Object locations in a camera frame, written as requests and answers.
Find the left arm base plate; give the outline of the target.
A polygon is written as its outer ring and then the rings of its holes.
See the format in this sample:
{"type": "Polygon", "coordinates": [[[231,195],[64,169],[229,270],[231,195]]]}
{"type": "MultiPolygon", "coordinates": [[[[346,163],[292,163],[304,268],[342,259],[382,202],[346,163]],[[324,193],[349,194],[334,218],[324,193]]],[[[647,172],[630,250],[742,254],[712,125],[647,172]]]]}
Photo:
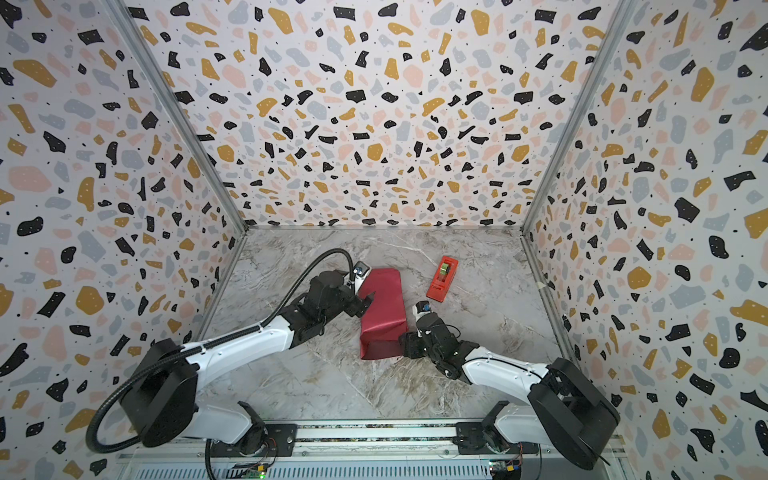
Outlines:
{"type": "Polygon", "coordinates": [[[243,437],[235,443],[217,441],[210,447],[210,456],[215,459],[276,459],[293,454],[298,425],[295,423],[266,423],[245,401],[238,405],[251,421],[243,437]]]}

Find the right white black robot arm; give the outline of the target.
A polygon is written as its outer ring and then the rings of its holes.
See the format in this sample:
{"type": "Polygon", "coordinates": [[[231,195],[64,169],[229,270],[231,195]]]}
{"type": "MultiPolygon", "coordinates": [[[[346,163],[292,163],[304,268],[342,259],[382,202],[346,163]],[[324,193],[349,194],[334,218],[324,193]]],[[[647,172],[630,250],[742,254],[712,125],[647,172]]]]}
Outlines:
{"type": "Polygon", "coordinates": [[[416,330],[400,337],[404,356],[427,358],[450,380],[493,388],[525,402],[533,415],[519,415],[503,400],[479,422],[457,429],[463,450],[506,454],[520,443],[552,446],[571,464],[592,470],[602,459],[620,415],[571,361],[530,363],[461,340],[426,301],[413,307],[416,330]]]}

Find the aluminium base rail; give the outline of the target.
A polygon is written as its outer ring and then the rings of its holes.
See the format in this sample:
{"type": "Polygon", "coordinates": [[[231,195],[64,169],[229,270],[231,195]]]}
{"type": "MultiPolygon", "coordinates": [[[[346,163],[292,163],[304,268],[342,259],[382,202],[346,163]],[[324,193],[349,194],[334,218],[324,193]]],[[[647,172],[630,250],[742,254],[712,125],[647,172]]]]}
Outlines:
{"type": "Polygon", "coordinates": [[[252,456],[180,439],[117,459],[118,479],[631,479],[612,438],[583,470],[554,447],[520,443],[506,453],[479,445],[476,419],[270,422],[252,456]]]}

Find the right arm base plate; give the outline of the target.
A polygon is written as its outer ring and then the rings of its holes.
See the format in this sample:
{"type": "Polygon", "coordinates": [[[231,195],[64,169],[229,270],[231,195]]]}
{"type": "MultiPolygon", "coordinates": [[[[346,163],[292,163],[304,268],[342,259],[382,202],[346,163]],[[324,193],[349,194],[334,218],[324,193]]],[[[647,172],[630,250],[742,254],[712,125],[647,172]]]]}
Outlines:
{"type": "Polygon", "coordinates": [[[537,444],[510,443],[501,435],[495,421],[508,405],[509,401],[499,401],[481,421],[458,422],[455,425],[456,436],[452,443],[458,447],[460,455],[522,455],[540,452],[537,444]]]}

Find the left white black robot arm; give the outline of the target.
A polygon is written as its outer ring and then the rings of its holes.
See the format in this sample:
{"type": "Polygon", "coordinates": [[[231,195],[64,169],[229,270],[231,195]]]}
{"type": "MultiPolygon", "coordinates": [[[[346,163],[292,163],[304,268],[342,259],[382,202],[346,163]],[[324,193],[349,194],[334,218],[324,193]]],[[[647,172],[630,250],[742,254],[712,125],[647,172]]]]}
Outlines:
{"type": "Polygon", "coordinates": [[[268,430],[255,410],[246,402],[236,410],[208,405],[199,400],[200,392],[232,370],[322,335],[340,314],[362,317],[372,298],[358,292],[369,274],[362,262],[350,278],[324,271],[268,325],[237,330],[232,340],[219,336],[185,345],[172,340],[155,344],[140,363],[152,373],[120,400],[140,443],[152,448],[178,437],[210,439],[243,456],[257,453],[267,443],[268,430]]]}

